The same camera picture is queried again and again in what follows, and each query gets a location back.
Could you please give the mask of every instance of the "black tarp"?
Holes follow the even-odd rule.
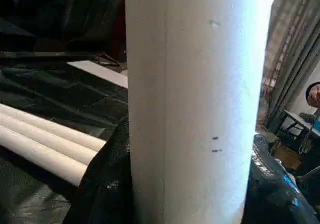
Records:
[[[0,148],[0,223],[134,223],[128,90],[63,63],[12,64],[1,74],[2,103],[103,138],[108,144],[90,163],[78,189]],[[66,98],[70,93],[81,98]],[[318,223],[316,216],[269,154],[264,139],[256,138],[242,223],[313,224]]]

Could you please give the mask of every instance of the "cable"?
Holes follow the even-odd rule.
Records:
[[[308,153],[312,148],[312,145],[311,145],[312,140],[309,139],[309,136],[311,135],[319,116],[320,116],[320,112],[316,114],[315,122],[312,124],[309,132],[305,135],[304,140],[303,140],[301,146],[299,147],[299,154],[300,155],[302,155],[303,153]]]

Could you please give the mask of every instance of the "person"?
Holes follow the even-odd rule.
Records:
[[[307,88],[305,98],[311,107],[320,108],[320,82],[313,83]]]
[[[314,108],[320,108],[320,82],[311,84],[306,92],[305,99],[309,106]],[[305,115],[304,119],[306,122],[313,124],[317,120],[315,115]],[[295,176],[305,175],[311,170],[320,167],[320,145],[315,142],[311,151],[309,151],[304,157],[301,165],[294,172]]]

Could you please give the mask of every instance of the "white cardboard tube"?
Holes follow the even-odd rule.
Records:
[[[104,140],[84,134],[66,126],[59,125],[52,121],[42,119],[7,105],[0,104],[0,113],[4,113],[17,120],[28,123],[32,126],[50,132],[56,136],[62,137],[96,152],[100,151],[100,149],[106,144],[106,141]]]
[[[78,187],[86,165],[0,125],[0,145]]]
[[[21,120],[14,119],[0,112],[0,125],[12,131],[19,133],[29,139],[32,139],[58,153],[66,155],[86,166],[96,156],[97,152],[82,145],[54,135],[48,131],[42,130],[33,125],[27,124]]]
[[[271,1],[125,1],[139,223],[241,223]]]

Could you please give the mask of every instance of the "white pipe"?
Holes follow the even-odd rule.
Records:
[[[126,0],[141,224],[239,224],[271,0]]]
[[[58,153],[66,155],[86,166],[96,156],[97,152],[82,145],[56,136],[48,131],[42,130],[33,125],[14,119],[6,114],[0,113],[0,125],[19,133],[26,138],[32,139]]]
[[[0,125],[0,145],[78,187],[87,166]]]
[[[68,128],[66,126],[59,125],[52,121],[42,119],[40,117],[15,109],[13,107],[9,107],[7,105],[0,104],[0,114],[1,113],[4,113],[17,120],[28,123],[32,126],[50,132],[56,136],[62,137],[96,152],[100,151],[100,149],[106,144],[106,141],[104,140],[84,134],[80,131]]]

